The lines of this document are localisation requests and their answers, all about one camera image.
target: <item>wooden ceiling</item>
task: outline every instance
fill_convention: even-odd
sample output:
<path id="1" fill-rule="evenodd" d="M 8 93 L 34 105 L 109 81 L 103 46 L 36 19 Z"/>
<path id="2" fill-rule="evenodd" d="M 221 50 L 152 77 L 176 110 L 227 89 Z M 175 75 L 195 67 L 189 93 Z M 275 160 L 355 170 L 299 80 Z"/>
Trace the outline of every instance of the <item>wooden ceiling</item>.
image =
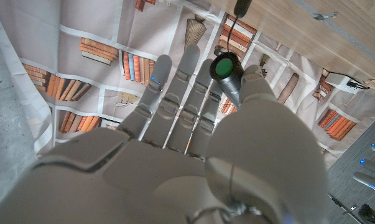
<path id="1" fill-rule="evenodd" d="M 236 0 L 207 0 L 233 15 Z M 375 0 L 305 0 L 375 54 Z M 292 0 L 253 0 L 241 19 L 327 70 L 375 78 L 375 57 L 348 41 Z"/>

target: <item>gray wall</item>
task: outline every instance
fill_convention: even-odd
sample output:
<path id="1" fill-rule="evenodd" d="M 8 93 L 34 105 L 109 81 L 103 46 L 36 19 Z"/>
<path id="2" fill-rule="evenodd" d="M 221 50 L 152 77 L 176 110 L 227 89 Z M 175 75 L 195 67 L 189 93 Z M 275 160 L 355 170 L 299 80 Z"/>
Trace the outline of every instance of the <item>gray wall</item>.
<path id="1" fill-rule="evenodd" d="M 371 143 L 375 142 L 375 122 L 366 132 L 330 167 L 328 170 L 329 193 L 333 194 L 347 208 L 357 205 L 353 212 L 358 216 L 362 204 L 368 204 L 375 210 L 375 190 L 360 184 L 352 178 L 356 171 L 375 177 L 375 174 L 360 167 L 361 159 L 370 159 L 375 162 L 375 152 Z M 356 223 L 348 214 L 343 215 L 343 210 L 330 202 L 328 217 L 332 224 Z"/>

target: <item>bookshelf backdrop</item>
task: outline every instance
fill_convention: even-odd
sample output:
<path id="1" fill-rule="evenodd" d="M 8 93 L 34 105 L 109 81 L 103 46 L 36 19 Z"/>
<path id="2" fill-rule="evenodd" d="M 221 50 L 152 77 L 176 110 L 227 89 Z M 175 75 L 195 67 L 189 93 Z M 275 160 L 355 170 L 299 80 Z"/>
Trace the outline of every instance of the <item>bookshelf backdrop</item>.
<path id="1" fill-rule="evenodd" d="M 93 0 L 55 1 L 39 3 L 39 12 L 28 4 L 16 8 L 6 3 L 0 1 L 4 28 L 0 33 L 6 31 L 0 35 L 1 49 L 14 75 L 14 85 L 23 90 L 32 83 L 43 98 L 38 102 L 36 91 L 25 91 L 21 103 L 42 108 L 46 101 L 51 108 L 53 144 L 49 147 L 83 133 L 78 131 L 79 124 L 72 132 L 81 117 L 92 117 L 92 121 L 96 118 L 92 125 L 86 124 L 86 130 L 122 122 L 138 104 L 158 56 L 168 54 L 172 58 L 169 80 L 188 44 L 197 44 L 201 49 L 199 65 L 207 58 L 216 58 L 227 50 L 227 34 L 235 20 L 203 1 L 172 1 L 170 6 L 161 0 L 106 4 Z M 53 9 L 60 9 L 62 16 Z M 327 85 L 321 66 L 257 28 L 237 21 L 229 49 L 240 57 L 244 68 L 252 64 L 262 67 L 279 102 L 313 129 L 327 151 L 324 155 L 330 166 L 375 120 L 375 93 L 361 91 L 353 97 Z M 13 59 L 17 57 L 25 73 L 15 65 Z M 328 110 L 341 117 L 330 125 L 331 129 L 318 125 Z M 67 111 L 68 119 L 73 118 L 72 113 L 75 117 L 67 126 L 70 131 L 62 133 Z M 235 112 L 223 96 L 217 121 Z M 45 113 L 44 118 L 50 116 L 49 110 Z M 350 121 L 355 125 L 344 136 Z"/>

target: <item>black cord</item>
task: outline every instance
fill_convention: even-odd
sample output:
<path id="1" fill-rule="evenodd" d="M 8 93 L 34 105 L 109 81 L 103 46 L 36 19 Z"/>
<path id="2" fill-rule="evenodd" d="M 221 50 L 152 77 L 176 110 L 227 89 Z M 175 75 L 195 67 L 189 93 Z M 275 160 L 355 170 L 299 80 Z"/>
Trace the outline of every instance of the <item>black cord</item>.
<path id="1" fill-rule="evenodd" d="M 355 78 L 353 78 L 353 77 L 351 77 L 351 76 L 349 76 L 349 75 L 347 75 L 347 74 L 342 74 L 342 73 L 338 73 L 338 72 L 330 72 L 330 73 L 334 73 L 334 74 L 338 74 L 338 75 L 344 75 L 344 76 L 347 76 L 347 77 L 351 78 L 351 79 L 354 80 L 355 82 L 357 82 L 357 83 L 354 83 L 354 82 L 348 82 L 348 83 L 347 83 L 348 86 L 350 86 L 349 83 L 354 83 L 354 84 L 356 84 L 355 86 L 350 86 L 350 87 L 357 87 L 357 88 L 362 87 L 362 88 L 360 88 L 360 89 L 362 89 L 362 90 L 368 90 L 368 89 L 369 89 L 369 87 L 363 86 L 362 84 L 360 84 L 360 82 L 359 82 L 357 79 L 355 79 Z"/>
<path id="2" fill-rule="evenodd" d="M 230 52 L 229 51 L 229 40 L 230 40 L 230 36 L 231 36 L 231 31 L 233 31 L 233 28 L 234 28 L 234 25 L 236 25 L 237 19 L 238 19 L 238 15 L 236 16 L 236 19 L 234 20 L 233 25 L 231 25 L 231 28 L 230 28 L 230 31 L 229 31 L 229 36 L 227 37 L 227 52 Z"/>

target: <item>white robotic arm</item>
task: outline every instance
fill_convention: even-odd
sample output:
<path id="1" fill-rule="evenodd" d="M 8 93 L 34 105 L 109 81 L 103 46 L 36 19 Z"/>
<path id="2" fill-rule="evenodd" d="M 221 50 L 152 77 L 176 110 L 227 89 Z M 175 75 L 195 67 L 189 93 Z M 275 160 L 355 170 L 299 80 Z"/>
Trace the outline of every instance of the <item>white robotic arm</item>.
<path id="1" fill-rule="evenodd" d="M 172 65 L 160 56 L 117 130 L 96 128 L 39 159 L 0 203 L 0 223 L 327 223 L 315 138 L 260 67 L 243 71 L 232 53 L 203 63 L 163 149 L 199 54 L 187 47 L 155 112 Z M 221 89 L 240 110 L 212 136 Z"/>

